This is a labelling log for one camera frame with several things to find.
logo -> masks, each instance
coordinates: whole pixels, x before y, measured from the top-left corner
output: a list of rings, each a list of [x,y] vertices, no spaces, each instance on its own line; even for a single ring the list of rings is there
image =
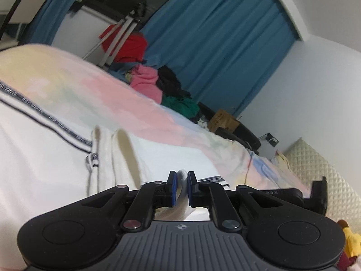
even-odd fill
[[[177,228],[178,228],[179,230],[183,231],[183,230],[185,230],[185,229],[187,228],[187,226],[185,226],[184,224],[179,224],[179,225],[177,226]]]

bed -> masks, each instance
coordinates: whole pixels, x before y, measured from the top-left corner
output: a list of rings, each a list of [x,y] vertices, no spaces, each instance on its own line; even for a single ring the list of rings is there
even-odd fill
[[[32,217],[117,184],[166,180],[171,170],[220,175],[230,189],[309,195],[290,171],[53,47],[0,52],[0,113],[0,269],[25,267],[16,235]],[[193,211],[184,218],[206,219]]]

metal pivot screw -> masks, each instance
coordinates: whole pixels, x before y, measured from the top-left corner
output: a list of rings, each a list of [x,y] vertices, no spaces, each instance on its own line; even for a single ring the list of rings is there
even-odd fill
[[[236,220],[224,220],[222,226],[227,229],[236,229],[240,226],[239,222]]]
[[[138,220],[127,220],[123,223],[123,226],[127,229],[137,229],[141,226]]]

cardboard box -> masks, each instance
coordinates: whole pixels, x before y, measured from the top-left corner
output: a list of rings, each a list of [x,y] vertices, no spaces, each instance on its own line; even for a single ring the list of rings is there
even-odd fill
[[[208,122],[208,128],[211,132],[215,132],[219,127],[225,128],[230,132],[234,132],[238,125],[239,122],[236,118],[223,109],[219,109]]]

ceiling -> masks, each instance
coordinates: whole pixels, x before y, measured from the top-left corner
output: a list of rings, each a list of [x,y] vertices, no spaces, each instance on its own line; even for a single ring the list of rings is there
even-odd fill
[[[361,52],[361,0],[293,0],[310,34]]]

